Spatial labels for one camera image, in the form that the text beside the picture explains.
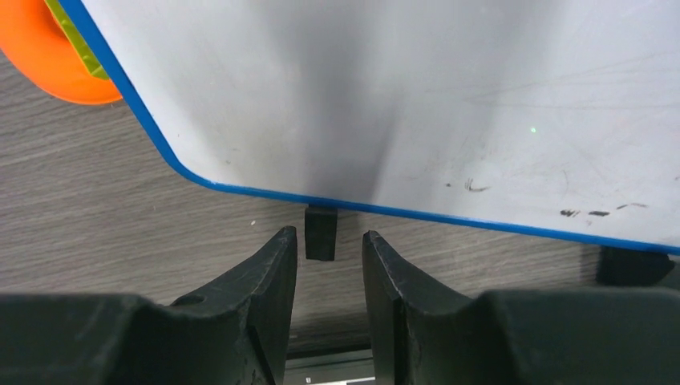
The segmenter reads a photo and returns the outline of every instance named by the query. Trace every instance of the black plastic piece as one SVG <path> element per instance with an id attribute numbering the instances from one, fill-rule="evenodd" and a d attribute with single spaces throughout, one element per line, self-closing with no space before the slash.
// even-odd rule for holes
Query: black plastic piece
<path id="1" fill-rule="evenodd" d="M 378 384 L 680 382 L 680 293 L 491 291 L 475 300 L 376 232 L 363 274 Z"/>
<path id="2" fill-rule="evenodd" d="M 308 206 L 305 209 L 306 258 L 334 261 L 337 231 L 338 209 Z"/>
<path id="3" fill-rule="evenodd" d="M 170 306 L 138 295 L 0 296 L 0 383 L 282 384 L 295 228 Z"/>
<path id="4" fill-rule="evenodd" d="M 680 284 L 672 283 L 680 274 L 675 265 L 666 254 L 603 247 L 595 279 L 606 286 L 661 285 L 680 290 Z"/>

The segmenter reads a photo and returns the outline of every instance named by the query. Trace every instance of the orange wheel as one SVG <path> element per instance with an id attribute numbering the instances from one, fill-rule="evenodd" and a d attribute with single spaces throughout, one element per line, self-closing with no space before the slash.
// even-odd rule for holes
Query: orange wheel
<path id="1" fill-rule="evenodd" d="M 0 1 L 0 48 L 36 86 L 78 104 L 122 99 L 111 80 L 87 72 L 44 0 Z"/>

